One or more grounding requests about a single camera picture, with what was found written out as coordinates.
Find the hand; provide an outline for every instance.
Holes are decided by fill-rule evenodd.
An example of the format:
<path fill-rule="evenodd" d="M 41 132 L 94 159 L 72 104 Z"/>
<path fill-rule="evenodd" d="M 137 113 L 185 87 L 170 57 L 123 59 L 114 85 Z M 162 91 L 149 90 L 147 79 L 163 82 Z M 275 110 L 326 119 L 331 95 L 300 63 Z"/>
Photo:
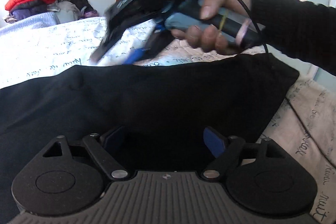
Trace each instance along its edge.
<path fill-rule="evenodd" d="M 251 9 L 251 0 L 243 0 L 243 2 L 249 9 Z M 248 17 L 246 11 L 238 0 L 204 0 L 200 18 L 212 18 L 217 14 L 220 7 L 228 8 L 229 10 Z M 238 53 L 236 49 L 228 47 L 226 38 L 213 25 L 207 27 L 203 32 L 199 29 L 199 27 L 191 26 L 188 28 L 187 32 L 174 29 L 171 33 L 177 39 L 186 39 L 189 45 L 193 48 L 201 47 L 204 52 L 216 50 L 222 55 L 232 55 Z"/>

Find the black cable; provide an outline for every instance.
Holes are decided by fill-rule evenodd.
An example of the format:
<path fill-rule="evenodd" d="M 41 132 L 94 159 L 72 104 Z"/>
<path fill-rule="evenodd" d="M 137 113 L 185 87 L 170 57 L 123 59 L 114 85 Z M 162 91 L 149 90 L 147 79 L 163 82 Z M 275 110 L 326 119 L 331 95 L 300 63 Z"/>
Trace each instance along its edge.
<path fill-rule="evenodd" d="M 248 16 L 250 17 L 254 27 L 257 30 L 257 33 L 260 37 L 260 39 L 262 39 L 262 33 L 259 29 L 259 26 L 257 25 L 257 23 L 255 23 L 255 21 L 252 18 L 252 13 L 250 11 L 250 9 L 246 6 L 246 4 L 242 1 L 242 0 L 238 0 L 238 2 L 241 4 L 241 6 L 244 8 L 244 10 L 246 11 L 246 13 L 248 14 Z M 265 48 L 265 52 L 268 53 L 268 48 L 267 45 L 265 43 L 263 43 L 263 46 Z M 303 120 L 301 119 L 300 115 L 297 113 L 297 111 L 295 110 L 294 106 L 292 105 L 292 103 L 290 102 L 290 100 L 287 98 L 287 96 L 285 96 L 285 100 L 287 101 L 287 103 L 289 104 L 290 108 L 293 110 L 295 116 L 297 117 L 297 119 L 299 120 L 300 124 L 303 126 L 303 129 L 305 130 L 305 133 L 312 139 L 312 141 L 315 143 L 315 145 L 317 146 L 318 150 L 320 151 L 320 153 L 323 155 L 323 157 L 326 159 L 326 161 L 334 168 L 336 169 L 336 165 L 334 163 L 331 162 L 331 160 L 327 157 L 327 155 L 324 153 L 324 151 L 322 150 L 322 148 L 318 145 L 317 141 L 315 140 L 315 138 L 311 135 L 311 133 L 309 132 L 308 128 L 306 127 L 306 125 L 303 123 Z"/>

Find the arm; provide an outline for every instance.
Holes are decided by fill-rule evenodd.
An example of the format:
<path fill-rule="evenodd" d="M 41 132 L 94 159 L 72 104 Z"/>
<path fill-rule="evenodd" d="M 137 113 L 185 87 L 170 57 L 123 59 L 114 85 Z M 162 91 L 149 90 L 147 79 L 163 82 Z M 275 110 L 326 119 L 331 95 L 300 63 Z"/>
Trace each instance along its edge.
<path fill-rule="evenodd" d="M 299 0 L 251 0 L 266 43 L 336 75 L 336 9 Z"/>

